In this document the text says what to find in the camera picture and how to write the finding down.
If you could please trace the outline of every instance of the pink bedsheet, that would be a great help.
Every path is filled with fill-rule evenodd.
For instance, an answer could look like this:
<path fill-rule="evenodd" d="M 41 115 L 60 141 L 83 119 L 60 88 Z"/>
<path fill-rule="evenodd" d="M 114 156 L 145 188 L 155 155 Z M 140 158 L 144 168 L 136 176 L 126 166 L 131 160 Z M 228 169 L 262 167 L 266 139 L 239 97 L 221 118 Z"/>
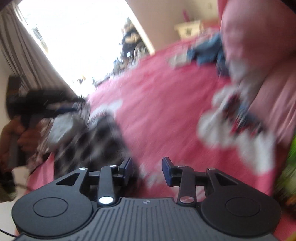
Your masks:
<path fill-rule="evenodd" d="M 274 170 L 255 175 L 240 160 L 235 148 L 208 148 L 197 137 L 200 116 L 211 109 L 214 93 L 229 83 L 218 79 L 215 66 L 192 63 L 172 69 L 166 58 L 190 42 L 179 42 L 142 60 L 139 66 L 119 79 L 99 86 L 89 97 L 91 111 L 113 110 L 123 137 L 138 163 L 145 185 L 139 197 L 176 197 L 177 188 L 166 186 L 161 159 L 170 157 L 175 165 L 188 165 L 196 171 L 215 167 L 270 194 Z M 53 179 L 53 156 L 29 179 L 31 188 L 38 188 Z M 203 190 L 197 189 L 198 198 Z M 286 215 L 275 235 L 285 240 L 296 231 L 296 222 Z"/>

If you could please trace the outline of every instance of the striped curtain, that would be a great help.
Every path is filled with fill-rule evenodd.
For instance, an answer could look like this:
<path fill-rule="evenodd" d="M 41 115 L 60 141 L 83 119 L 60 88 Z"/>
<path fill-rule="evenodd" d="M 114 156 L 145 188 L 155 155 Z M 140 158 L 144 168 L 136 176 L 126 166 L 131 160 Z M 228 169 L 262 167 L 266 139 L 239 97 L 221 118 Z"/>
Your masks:
<path fill-rule="evenodd" d="M 18 6 L 12 2 L 0 12 L 0 48 L 25 91 L 66 89 L 76 95 L 29 34 Z"/>

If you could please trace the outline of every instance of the white plastic bag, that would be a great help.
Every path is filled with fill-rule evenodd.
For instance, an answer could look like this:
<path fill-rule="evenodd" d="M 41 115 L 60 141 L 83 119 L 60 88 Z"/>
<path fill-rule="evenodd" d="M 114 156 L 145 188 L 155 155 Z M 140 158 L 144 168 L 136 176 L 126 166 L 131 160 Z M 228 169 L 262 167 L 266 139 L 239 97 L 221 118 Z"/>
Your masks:
<path fill-rule="evenodd" d="M 85 120 L 77 112 L 69 112 L 56 117 L 47 139 L 49 151 L 55 151 L 62 143 L 70 141 L 85 127 Z"/>

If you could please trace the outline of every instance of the triangular cutout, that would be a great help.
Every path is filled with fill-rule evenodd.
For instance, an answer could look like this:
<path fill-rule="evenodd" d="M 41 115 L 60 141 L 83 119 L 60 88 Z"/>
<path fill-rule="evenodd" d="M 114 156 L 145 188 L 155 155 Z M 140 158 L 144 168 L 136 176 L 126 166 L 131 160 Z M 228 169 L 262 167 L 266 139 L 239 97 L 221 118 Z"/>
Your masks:
<path fill-rule="evenodd" d="M 57 182 L 57 185 L 62 185 L 62 186 L 73 186 L 79 177 L 79 173 L 74 173 L 71 176 L 68 176 L 64 178 L 63 180 Z"/>
<path fill-rule="evenodd" d="M 216 175 L 216 178 L 219 182 L 219 184 L 221 186 L 234 186 L 234 185 L 237 185 L 237 183 L 231 179 L 229 179 L 228 177 L 225 177 L 223 176 L 222 174 L 220 173 L 215 173 Z"/>

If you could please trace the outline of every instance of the pink pillow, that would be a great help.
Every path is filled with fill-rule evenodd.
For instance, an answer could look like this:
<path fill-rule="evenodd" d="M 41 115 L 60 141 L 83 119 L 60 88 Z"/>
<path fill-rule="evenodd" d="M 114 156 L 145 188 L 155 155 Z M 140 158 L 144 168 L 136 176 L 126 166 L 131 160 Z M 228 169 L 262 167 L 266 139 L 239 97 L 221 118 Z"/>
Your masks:
<path fill-rule="evenodd" d="M 296 126 L 296 56 L 283 61 L 267 76 L 250 111 L 289 147 Z"/>
<path fill-rule="evenodd" d="M 221 35 L 228 63 L 270 69 L 296 51 L 296 14 L 280 0 L 228 0 Z"/>

